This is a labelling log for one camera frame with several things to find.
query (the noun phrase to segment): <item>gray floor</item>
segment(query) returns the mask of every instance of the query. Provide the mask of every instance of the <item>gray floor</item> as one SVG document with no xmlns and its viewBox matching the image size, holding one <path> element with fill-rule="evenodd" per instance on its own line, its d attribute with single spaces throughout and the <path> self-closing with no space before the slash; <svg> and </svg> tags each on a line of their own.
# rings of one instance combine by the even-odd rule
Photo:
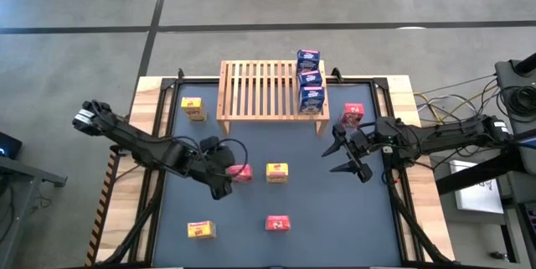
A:
<svg viewBox="0 0 536 269">
<path fill-rule="evenodd" d="M 0 28 L 143 26 L 155 2 L 0 0 Z M 536 0 L 166 0 L 161 25 L 535 19 Z M 0 130 L 24 142 L 25 163 L 70 177 L 64 189 L 43 188 L 54 202 L 32 215 L 17 268 L 83 264 L 111 142 L 73 130 L 70 121 L 91 98 L 128 111 L 146 37 L 0 35 Z M 536 28 L 159 34 L 147 74 L 175 75 L 182 67 L 187 75 L 216 75 L 222 59 L 293 59 L 298 49 L 309 48 L 320 49 L 327 67 L 344 74 L 410 75 L 414 89 L 426 91 L 490 75 L 496 61 L 532 54 L 534 38 Z M 473 96 L 486 83 L 430 96 Z M 487 113 L 497 109 L 490 105 Z M 497 229 L 455 222 L 448 227 L 459 261 L 490 265 L 486 252 L 490 241 L 501 240 Z"/>
</svg>

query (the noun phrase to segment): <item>wooden rack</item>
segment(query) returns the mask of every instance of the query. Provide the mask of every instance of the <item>wooden rack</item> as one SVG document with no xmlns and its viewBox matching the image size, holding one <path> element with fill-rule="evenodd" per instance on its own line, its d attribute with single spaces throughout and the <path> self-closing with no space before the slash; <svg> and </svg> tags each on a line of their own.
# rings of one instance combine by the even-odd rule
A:
<svg viewBox="0 0 536 269">
<path fill-rule="evenodd" d="M 216 120 L 225 135 L 231 122 L 315 122 L 320 135 L 329 122 L 324 62 L 318 66 L 325 91 L 322 111 L 298 113 L 295 60 L 231 60 L 221 62 Z"/>
</svg>

